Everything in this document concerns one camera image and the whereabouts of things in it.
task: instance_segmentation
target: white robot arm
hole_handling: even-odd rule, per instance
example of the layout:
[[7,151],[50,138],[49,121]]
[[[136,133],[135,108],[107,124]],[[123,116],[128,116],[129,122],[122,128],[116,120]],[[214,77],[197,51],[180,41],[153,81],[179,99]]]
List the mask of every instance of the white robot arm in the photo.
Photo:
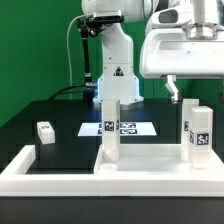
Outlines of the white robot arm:
[[224,2],[182,0],[167,5],[148,23],[140,73],[167,78],[166,86],[178,101],[176,78],[224,77]]
[[117,99],[128,106],[142,101],[133,72],[133,41],[123,32],[120,22],[123,18],[125,22],[143,20],[151,11],[151,0],[82,0],[82,8],[85,14],[93,14],[88,19],[89,26],[100,26],[102,40],[103,74],[94,102]]

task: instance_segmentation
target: white block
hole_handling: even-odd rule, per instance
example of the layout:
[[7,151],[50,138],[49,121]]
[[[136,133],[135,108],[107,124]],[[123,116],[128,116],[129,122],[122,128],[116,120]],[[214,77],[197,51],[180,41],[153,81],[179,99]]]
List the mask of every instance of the white block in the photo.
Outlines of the white block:
[[25,174],[35,159],[35,146],[26,145],[12,160],[12,162],[3,170],[1,176]]
[[206,107],[193,107],[190,113],[189,162],[193,168],[207,168],[212,151],[213,111]]
[[104,100],[102,103],[102,146],[108,162],[119,160],[120,102]]
[[55,143],[55,132],[48,121],[37,123],[37,133],[42,144]]
[[181,160],[188,162],[190,109],[199,106],[199,99],[184,99],[182,106]]

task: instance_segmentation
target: qr-like marker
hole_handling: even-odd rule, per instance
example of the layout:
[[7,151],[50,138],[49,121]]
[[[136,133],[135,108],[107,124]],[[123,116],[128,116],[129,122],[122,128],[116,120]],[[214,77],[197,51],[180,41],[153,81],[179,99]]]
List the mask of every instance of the qr-like marker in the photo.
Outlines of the qr-like marker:
[[104,122],[104,130],[105,131],[114,131],[114,122],[112,122],[112,121],[105,121]]
[[98,129],[97,134],[98,134],[98,135],[102,135],[102,129]]
[[184,131],[189,131],[189,122],[188,121],[184,122]]
[[194,132],[190,131],[190,142],[194,144]]
[[137,129],[121,129],[120,133],[121,135],[137,135],[138,131]]
[[49,127],[49,126],[47,126],[47,125],[46,125],[46,126],[42,126],[42,127],[41,127],[41,129],[48,129],[48,128],[50,128],[50,127]]
[[118,130],[119,128],[120,128],[120,121],[117,120],[116,130]]
[[197,134],[197,146],[209,144],[209,133]]
[[121,128],[136,128],[136,123],[121,123]]

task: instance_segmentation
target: small white block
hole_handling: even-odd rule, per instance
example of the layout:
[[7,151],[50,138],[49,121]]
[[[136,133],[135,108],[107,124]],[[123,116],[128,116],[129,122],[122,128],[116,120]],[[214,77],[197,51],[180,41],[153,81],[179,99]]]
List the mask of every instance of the small white block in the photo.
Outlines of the small white block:
[[191,128],[212,130],[213,111],[209,107],[200,106],[191,108]]
[[55,143],[55,132],[48,121],[37,123],[37,133],[40,137],[42,144]]

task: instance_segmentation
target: cable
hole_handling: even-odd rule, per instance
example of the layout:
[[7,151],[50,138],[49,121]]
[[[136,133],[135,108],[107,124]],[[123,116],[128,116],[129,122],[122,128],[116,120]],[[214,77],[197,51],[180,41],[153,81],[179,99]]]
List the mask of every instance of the cable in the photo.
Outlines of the cable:
[[69,36],[70,36],[70,32],[71,32],[71,28],[74,24],[74,22],[76,22],[78,19],[81,19],[83,17],[88,17],[88,16],[91,16],[93,14],[87,14],[87,15],[81,15],[81,16],[77,16],[76,18],[74,18],[69,26],[68,26],[68,30],[67,30],[67,54],[68,54],[68,63],[69,63],[69,82],[70,82],[70,86],[72,86],[73,84],[73,75],[72,75],[72,62],[71,62],[71,54],[70,54],[70,46],[69,46]]
[[59,90],[58,92],[56,92],[51,97],[49,97],[48,100],[53,100],[56,96],[62,94],[66,90],[71,90],[71,89],[80,88],[80,87],[85,87],[85,85],[84,84],[83,85],[75,85],[75,86],[69,86],[69,87],[63,88],[63,89]]
[[83,93],[83,91],[80,90],[80,91],[75,91],[75,92],[69,91],[69,92],[65,92],[65,93],[58,93],[58,94],[55,94],[52,97],[50,97],[51,99],[49,98],[49,100],[54,100],[54,98],[57,97],[57,96],[59,96],[59,95],[73,94],[73,93]]

